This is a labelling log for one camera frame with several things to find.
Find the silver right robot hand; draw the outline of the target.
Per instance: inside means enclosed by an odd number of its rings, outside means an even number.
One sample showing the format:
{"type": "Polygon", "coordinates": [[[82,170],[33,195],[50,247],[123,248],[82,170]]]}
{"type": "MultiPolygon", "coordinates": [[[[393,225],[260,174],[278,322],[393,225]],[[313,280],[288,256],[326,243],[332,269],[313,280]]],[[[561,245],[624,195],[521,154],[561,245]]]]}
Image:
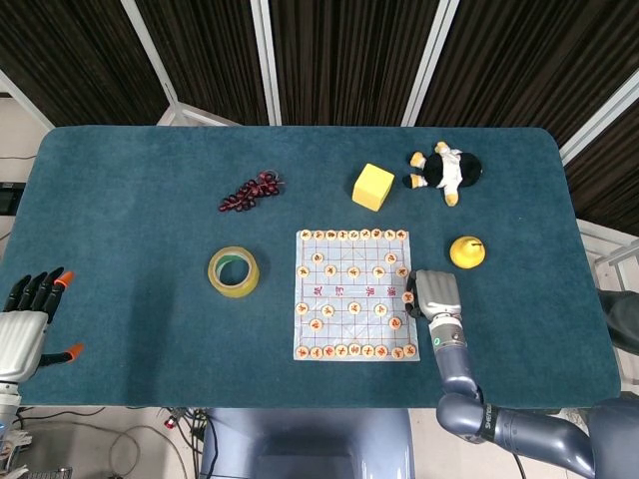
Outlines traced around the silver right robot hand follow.
{"type": "Polygon", "coordinates": [[[428,322],[439,316],[461,317],[458,286],[452,273],[412,270],[405,291],[412,294],[412,300],[405,304],[405,311],[410,317],[423,317],[428,322]]]}

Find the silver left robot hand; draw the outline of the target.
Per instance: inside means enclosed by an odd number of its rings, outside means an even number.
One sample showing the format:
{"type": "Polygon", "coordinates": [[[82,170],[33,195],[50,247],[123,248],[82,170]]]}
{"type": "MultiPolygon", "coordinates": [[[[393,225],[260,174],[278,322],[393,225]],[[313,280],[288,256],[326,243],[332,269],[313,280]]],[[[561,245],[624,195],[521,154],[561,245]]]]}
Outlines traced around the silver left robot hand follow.
{"type": "Polygon", "coordinates": [[[73,344],[57,353],[43,351],[63,293],[74,279],[72,271],[58,267],[17,281],[1,310],[1,390],[8,391],[35,372],[55,364],[72,362],[84,345],[73,344]]]}

